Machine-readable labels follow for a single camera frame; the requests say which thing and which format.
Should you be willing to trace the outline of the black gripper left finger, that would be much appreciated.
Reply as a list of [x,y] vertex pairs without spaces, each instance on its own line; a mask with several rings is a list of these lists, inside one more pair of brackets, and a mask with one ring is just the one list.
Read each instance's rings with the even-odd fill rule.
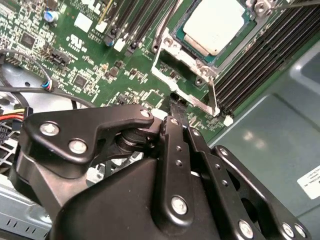
[[186,213],[174,186],[176,167],[187,157],[184,125],[174,116],[159,119],[139,104],[35,113],[21,127],[21,151],[56,175],[83,178],[90,167],[133,152],[159,155],[159,196],[164,206]]

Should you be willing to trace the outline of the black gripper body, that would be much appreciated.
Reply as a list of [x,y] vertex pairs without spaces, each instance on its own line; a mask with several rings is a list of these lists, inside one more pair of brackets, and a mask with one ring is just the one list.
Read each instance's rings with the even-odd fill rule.
[[177,214],[160,198],[162,157],[146,155],[93,186],[83,177],[63,178],[17,151],[11,182],[15,189],[48,212],[53,225],[49,240],[218,240],[219,231],[201,182],[201,158],[187,159],[190,181],[174,178],[186,213]]

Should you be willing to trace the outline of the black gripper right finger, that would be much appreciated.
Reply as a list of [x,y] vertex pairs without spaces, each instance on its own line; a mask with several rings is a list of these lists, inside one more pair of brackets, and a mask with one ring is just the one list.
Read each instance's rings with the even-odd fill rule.
[[178,102],[186,158],[178,168],[189,222],[181,240],[310,240],[303,223],[225,146],[208,147]]

